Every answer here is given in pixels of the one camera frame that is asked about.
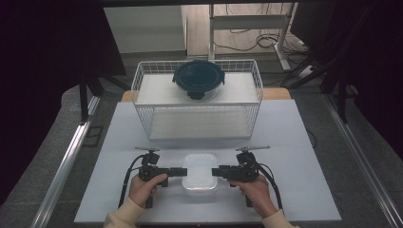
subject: sleeve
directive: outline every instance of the sleeve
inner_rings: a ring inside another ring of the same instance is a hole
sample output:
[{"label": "sleeve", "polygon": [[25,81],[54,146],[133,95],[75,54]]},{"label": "sleeve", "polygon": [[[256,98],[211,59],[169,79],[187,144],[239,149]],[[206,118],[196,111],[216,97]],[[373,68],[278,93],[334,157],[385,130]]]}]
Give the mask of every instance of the sleeve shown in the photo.
[{"label": "sleeve", "polygon": [[261,223],[265,228],[297,228],[290,224],[282,210],[278,210],[273,216],[262,219]]},{"label": "sleeve", "polygon": [[104,227],[134,228],[137,219],[143,212],[143,207],[137,205],[130,198],[126,198],[118,210],[106,216]]}]

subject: person's left hand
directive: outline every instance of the person's left hand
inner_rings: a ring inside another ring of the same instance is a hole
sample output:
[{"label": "person's left hand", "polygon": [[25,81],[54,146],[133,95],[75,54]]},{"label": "person's left hand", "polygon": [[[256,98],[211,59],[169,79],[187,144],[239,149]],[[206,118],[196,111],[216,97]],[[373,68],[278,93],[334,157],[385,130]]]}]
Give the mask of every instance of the person's left hand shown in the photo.
[{"label": "person's left hand", "polygon": [[164,181],[168,176],[161,174],[149,181],[142,181],[138,175],[131,179],[128,196],[137,205],[145,208],[145,202],[148,197],[154,197],[157,194],[157,183]]}]

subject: food container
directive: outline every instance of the food container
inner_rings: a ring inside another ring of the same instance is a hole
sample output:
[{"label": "food container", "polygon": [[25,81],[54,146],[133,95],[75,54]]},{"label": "food container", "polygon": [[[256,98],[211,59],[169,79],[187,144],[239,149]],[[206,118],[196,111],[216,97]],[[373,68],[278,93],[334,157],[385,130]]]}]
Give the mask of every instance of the food container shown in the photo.
[{"label": "food container", "polygon": [[217,188],[217,177],[211,174],[211,168],[217,168],[217,159],[212,154],[190,154],[183,159],[183,168],[187,176],[182,178],[182,185],[191,196],[210,196]]},{"label": "food container", "polygon": [[213,99],[224,84],[225,73],[214,63],[194,60],[175,70],[172,82],[183,90],[186,98],[195,102]]}]

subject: desk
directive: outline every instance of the desk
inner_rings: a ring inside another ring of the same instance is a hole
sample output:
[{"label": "desk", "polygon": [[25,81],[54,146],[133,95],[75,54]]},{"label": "desk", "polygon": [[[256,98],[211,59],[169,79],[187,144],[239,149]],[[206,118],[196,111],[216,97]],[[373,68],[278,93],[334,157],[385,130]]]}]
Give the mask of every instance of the desk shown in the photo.
[{"label": "desk", "polygon": [[[131,161],[144,153],[135,146],[159,147],[160,167],[182,166],[188,154],[210,153],[219,164],[236,164],[235,148],[269,144],[268,150],[254,152],[257,161],[268,164],[278,184],[289,220],[340,220],[332,195],[311,146],[294,100],[287,90],[265,91],[254,134],[250,140],[196,140],[151,142],[127,94],[115,110],[100,156],[95,165],[75,222],[103,222],[116,210],[125,171]],[[219,179],[211,197],[186,195],[181,178],[169,179],[167,188],[159,188],[152,209],[141,217],[146,224],[259,223],[260,217],[245,206],[239,190]],[[186,217],[183,213],[192,211]]]}]

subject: wire basket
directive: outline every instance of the wire basket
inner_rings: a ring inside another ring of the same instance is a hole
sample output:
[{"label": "wire basket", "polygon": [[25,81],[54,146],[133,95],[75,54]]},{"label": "wire basket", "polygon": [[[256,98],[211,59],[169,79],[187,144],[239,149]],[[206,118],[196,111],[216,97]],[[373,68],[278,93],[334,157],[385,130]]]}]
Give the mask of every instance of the wire basket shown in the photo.
[{"label": "wire basket", "polygon": [[187,99],[172,82],[187,62],[139,63],[131,98],[148,139],[249,139],[262,97],[255,60],[210,61],[225,72],[225,84],[206,102]]}]

